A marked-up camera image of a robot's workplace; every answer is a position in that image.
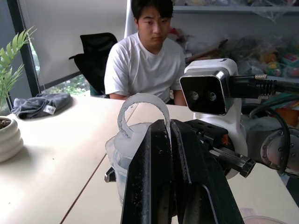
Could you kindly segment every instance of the white table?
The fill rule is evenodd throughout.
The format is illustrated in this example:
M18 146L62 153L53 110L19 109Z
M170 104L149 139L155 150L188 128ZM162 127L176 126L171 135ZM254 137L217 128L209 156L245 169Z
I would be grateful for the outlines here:
M168 108L171 119L192 119L192 113L185 107ZM128 124L153 122L162 118L162 113L154 106L139 104ZM120 223L121 205L116 183L104 181L104 175L109 168L110 163L106 156L63 224ZM287 224L298 224L299 208L276 171L256 164L248 178L238 175L228 183L243 217L267 216Z
M76 97L55 116L17 119L24 148L0 163L0 223L61 223L103 160L106 141L118 132L122 104Z

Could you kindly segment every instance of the short black hair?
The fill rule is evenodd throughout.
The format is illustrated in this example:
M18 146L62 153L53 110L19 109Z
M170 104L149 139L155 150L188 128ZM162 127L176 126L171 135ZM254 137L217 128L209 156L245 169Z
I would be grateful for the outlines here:
M172 0L132 0L131 9L133 16L139 20L145 7L155 7L162 18L171 18L173 13Z

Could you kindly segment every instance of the camera lens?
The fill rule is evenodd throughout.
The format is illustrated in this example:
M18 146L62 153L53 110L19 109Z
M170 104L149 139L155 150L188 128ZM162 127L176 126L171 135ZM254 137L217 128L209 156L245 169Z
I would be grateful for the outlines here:
M216 94L213 93L213 92L209 92L209 99L210 99L211 101L215 101L215 100L217 99Z
M198 93L195 91L191 91L190 94L191 94L191 98L194 100L197 100L199 98Z

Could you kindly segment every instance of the man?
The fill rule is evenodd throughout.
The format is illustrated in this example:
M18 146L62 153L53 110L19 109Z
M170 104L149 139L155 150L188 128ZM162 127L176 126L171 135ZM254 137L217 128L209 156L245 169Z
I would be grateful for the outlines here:
M186 105L179 78L184 75L182 48L167 38L173 13L171 0L132 0L138 29L115 44L109 54L105 74L106 94L127 99L136 93L151 93L165 103Z

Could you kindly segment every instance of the soil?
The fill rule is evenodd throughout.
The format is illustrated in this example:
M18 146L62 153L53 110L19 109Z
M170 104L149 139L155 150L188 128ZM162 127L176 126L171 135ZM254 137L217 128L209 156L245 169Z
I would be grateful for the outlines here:
M0 130L7 127L10 124L10 120L0 120Z

